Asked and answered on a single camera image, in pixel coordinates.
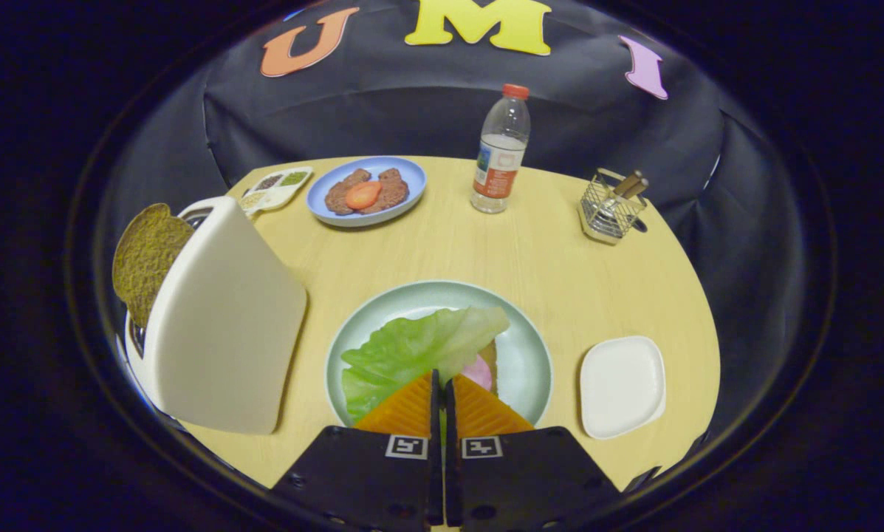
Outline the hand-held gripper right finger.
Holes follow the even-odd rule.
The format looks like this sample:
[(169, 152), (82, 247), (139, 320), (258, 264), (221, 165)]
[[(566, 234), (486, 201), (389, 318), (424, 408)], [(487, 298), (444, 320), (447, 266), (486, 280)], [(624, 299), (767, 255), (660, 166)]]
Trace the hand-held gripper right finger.
[(462, 531), (572, 531), (622, 494), (571, 432), (532, 430), (461, 375), (445, 384), (445, 519)]

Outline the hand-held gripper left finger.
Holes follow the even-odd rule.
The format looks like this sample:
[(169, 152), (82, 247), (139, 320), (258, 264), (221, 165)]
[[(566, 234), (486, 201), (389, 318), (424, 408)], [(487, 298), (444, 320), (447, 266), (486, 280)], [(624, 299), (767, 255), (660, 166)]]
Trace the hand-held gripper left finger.
[(272, 492), (338, 531), (428, 531), (442, 524), (439, 375), (374, 409), (375, 430), (327, 426)]

